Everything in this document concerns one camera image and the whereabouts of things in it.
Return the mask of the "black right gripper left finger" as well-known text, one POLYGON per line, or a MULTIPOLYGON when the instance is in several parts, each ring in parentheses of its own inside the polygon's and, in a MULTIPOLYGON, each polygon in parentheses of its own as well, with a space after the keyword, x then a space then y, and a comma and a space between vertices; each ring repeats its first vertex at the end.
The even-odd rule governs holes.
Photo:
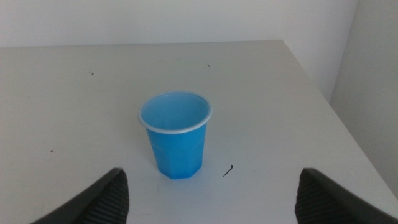
POLYGON ((77 196, 36 220, 34 224, 124 224, 127 222, 128 213, 127 175, 122 168, 113 168, 77 196))

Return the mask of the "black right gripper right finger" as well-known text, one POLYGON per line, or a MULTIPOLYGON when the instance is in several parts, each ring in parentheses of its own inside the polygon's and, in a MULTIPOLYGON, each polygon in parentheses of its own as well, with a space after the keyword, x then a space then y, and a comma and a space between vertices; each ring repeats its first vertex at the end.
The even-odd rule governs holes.
POLYGON ((305 224, 397 224, 397 218, 314 168, 304 168, 300 174, 295 216, 305 224))

